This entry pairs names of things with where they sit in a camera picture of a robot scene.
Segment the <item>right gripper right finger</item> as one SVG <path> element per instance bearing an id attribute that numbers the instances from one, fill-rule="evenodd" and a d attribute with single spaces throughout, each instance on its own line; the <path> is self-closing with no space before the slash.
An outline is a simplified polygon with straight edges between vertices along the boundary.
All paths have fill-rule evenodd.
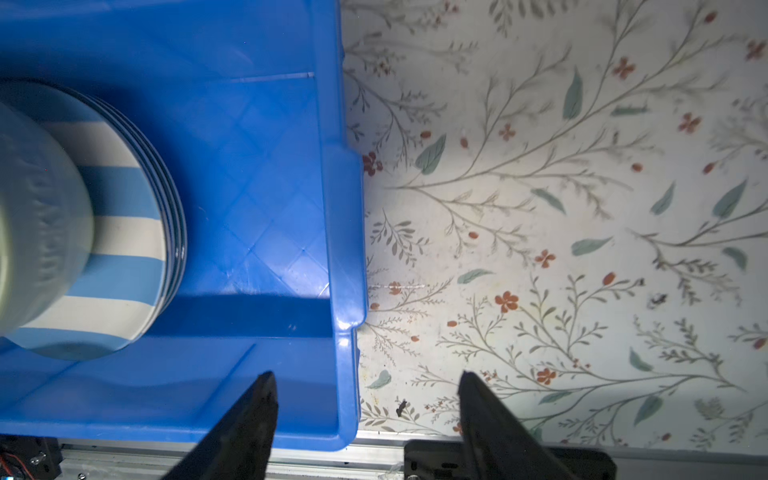
<path id="1" fill-rule="evenodd" d="M 459 382 L 460 424 L 473 479 L 573 479 L 475 373 Z"/>

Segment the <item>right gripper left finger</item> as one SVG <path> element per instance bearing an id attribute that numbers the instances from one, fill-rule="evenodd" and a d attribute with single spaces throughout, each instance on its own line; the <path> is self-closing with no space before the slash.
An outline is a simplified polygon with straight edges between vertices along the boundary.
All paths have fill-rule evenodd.
<path id="1" fill-rule="evenodd" d="M 277 429 L 277 417 L 276 379 L 273 373 L 265 372 L 163 478 L 264 479 Z"/>

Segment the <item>light green bowl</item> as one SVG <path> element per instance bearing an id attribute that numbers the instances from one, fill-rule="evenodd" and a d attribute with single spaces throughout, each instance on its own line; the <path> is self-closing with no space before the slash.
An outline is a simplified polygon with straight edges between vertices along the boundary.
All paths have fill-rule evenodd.
<path id="1" fill-rule="evenodd" d="M 35 320 L 81 275 L 94 236 L 85 183 L 59 143 L 1 105 L 1 334 Z"/>

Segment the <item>blue plastic bin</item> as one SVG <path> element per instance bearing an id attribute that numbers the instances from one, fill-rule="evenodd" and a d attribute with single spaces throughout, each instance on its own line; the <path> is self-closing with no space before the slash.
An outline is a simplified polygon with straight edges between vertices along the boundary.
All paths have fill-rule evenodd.
<path id="1" fill-rule="evenodd" d="M 278 448 L 360 417 L 362 167 L 346 145 L 335 1 L 5 1 L 1 84 L 95 96 L 178 190 L 186 266 L 135 342 L 85 361 L 1 334 L 4 435 L 197 442 L 265 372 Z"/>

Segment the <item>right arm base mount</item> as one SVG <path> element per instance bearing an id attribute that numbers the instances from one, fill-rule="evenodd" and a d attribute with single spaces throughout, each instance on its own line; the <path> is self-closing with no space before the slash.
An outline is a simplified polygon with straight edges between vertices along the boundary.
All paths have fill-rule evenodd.
<path id="1" fill-rule="evenodd" d="M 457 441 L 412 440 L 404 447 L 404 479 L 615 479 L 605 452 L 533 447 L 477 450 Z"/>

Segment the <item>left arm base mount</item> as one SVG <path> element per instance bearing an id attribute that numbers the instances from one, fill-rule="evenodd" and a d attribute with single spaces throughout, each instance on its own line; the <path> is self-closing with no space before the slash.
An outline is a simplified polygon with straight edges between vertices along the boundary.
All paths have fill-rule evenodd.
<path id="1" fill-rule="evenodd" d="M 57 479 L 63 455 L 52 437 L 1 436 L 1 479 Z"/>

